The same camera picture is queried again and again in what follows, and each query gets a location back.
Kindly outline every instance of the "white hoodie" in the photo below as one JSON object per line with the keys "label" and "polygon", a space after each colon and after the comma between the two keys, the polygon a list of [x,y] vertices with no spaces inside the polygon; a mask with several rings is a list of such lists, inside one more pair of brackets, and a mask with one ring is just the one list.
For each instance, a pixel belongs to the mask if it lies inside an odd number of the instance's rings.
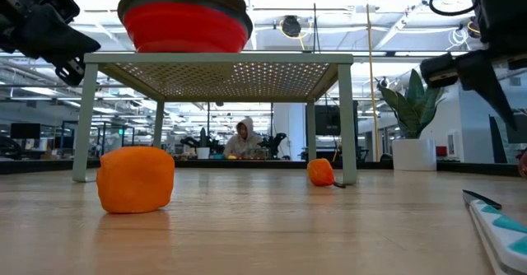
{"label": "white hoodie", "polygon": [[225,145],[225,151],[223,152],[223,156],[225,157],[250,156],[247,155],[247,153],[250,152],[250,149],[260,148],[258,143],[262,142],[262,138],[254,134],[252,118],[244,119],[240,124],[244,124],[247,128],[247,138],[243,139],[239,134],[231,137],[229,142]]}

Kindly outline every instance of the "person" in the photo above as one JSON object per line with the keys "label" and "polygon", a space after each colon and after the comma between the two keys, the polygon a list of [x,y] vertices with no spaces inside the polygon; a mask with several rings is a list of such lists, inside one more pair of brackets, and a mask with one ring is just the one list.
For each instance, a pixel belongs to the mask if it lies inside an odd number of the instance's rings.
{"label": "person", "polygon": [[225,145],[223,156],[236,156],[243,158],[254,157],[257,152],[254,149],[260,148],[258,143],[262,142],[262,138],[253,131],[252,118],[246,118],[236,125],[237,134]]}

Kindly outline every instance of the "white planter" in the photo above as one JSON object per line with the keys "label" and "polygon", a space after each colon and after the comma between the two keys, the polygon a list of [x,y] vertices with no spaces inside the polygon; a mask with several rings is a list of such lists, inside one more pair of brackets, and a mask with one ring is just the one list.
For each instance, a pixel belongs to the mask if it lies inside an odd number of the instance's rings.
{"label": "white planter", "polygon": [[211,153],[210,147],[196,147],[198,153],[198,160],[208,160],[208,155]]}
{"label": "white planter", "polygon": [[436,142],[431,139],[400,139],[393,141],[394,170],[437,170]]}

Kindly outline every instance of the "red collapsible bowl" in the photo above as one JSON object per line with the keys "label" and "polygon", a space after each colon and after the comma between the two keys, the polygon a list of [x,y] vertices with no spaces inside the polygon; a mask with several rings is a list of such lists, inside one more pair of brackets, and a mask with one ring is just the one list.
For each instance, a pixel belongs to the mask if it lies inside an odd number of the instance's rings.
{"label": "red collapsible bowl", "polygon": [[121,0],[140,53],[239,53],[252,32],[244,0]]}

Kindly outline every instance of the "shelf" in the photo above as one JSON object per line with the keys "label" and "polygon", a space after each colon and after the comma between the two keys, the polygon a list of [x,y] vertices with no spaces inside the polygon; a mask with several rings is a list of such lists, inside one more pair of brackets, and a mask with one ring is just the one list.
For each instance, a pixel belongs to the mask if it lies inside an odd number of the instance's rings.
{"label": "shelf", "polygon": [[349,54],[87,54],[85,63],[165,102],[307,102],[338,80]]}

